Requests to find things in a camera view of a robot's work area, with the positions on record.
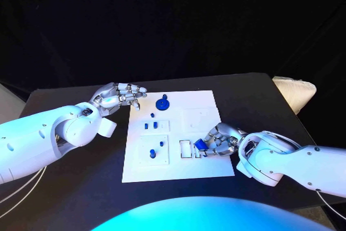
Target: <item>robotic arm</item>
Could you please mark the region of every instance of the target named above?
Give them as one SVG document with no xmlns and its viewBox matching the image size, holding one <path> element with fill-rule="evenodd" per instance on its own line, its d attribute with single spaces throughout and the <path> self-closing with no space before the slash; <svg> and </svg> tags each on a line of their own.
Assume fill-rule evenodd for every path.
<svg viewBox="0 0 346 231">
<path fill-rule="evenodd" d="M 97 134 L 112 137 L 117 124 L 106 116 L 120 106 L 141 110 L 148 89 L 126 83 L 103 86 L 90 102 L 60 107 L 0 125 L 0 184 L 25 177 L 87 145 Z"/>
<path fill-rule="evenodd" d="M 278 133 L 247 134 L 226 123 L 216 126 L 195 146 L 205 157 L 230 156 L 239 151 L 237 169 L 269 186 L 276 186 L 288 175 L 308 189 L 346 198 L 345 149 L 315 145 L 302 147 Z"/>
</svg>

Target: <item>cable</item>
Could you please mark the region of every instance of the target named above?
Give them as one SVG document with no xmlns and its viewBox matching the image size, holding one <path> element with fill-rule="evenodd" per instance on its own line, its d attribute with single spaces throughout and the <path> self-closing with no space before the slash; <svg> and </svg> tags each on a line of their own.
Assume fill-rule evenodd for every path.
<svg viewBox="0 0 346 231">
<path fill-rule="evenodd" d="M 41 176 L 40 176 L 40 178 L 38 178 L 37 184 L 34 185 L 31 191 L 28 192 L 28 194 L 25 195 L 25 197 L 21 199 L 21 201 L 17 203 L 17 205 L 9 209 L 9 211 L 0 216 L 0 218 L 19 206 L 19 204 L 22 203 L 22 201 L 24 201 L 24 200 L 27 199 L 27 197 L 30 196 L 31 192 L 35 190 L 35 187 L 37 187 L 37 185 L 38 185 L 38 183 L 40 183 L 40 181 L 41 181 L 41 179 L 43 179 L 43 176 L 44 176 L 44 173 L 45 173 L 45 171 L 47 171 L 47 168 L 48 168 L 48 166 L 44 168 L 43 174 L 41 174 Z"/>
<path fill-rule="evenodd" d="M 40 173 L 41 173 L 41 171 L 44 170 L 44 168 L 38 171 L 38 173 L 35 174 L 35 176 L 31 178 L 31 180 L 27 182 L 27 184 L 17 190 L 17 192 L 14 192 L 12 193 L 12 195 L 9 195 L 2 201 L 0 201 L 0 203 L 4 202 L 4 201 L 6 201 L 25 187 L 27 187 L 27 185 L 35 180 L 35 178 L 38 177 L 38 175 L 40 175 Z"/>
<path fill-rule="evenodd" d="M 344 216 L 338 213 L 338 211 L 332 208 L 332 206 L 328 204 L 327 200 L 324 199 L 324 197 L 322 197 L 322 195 L 321 195 L 321 192 L 319 192 L 319 191 L 316 191 L 316 192 L 318 192 L 319 197 L 321 197 L 321 199 L 324 200 L 325 204 L 329 206 L 329 208 L 334 210 L 334 212 L 346 220 L 346 217 L 344 217 Z"/>
</svg>

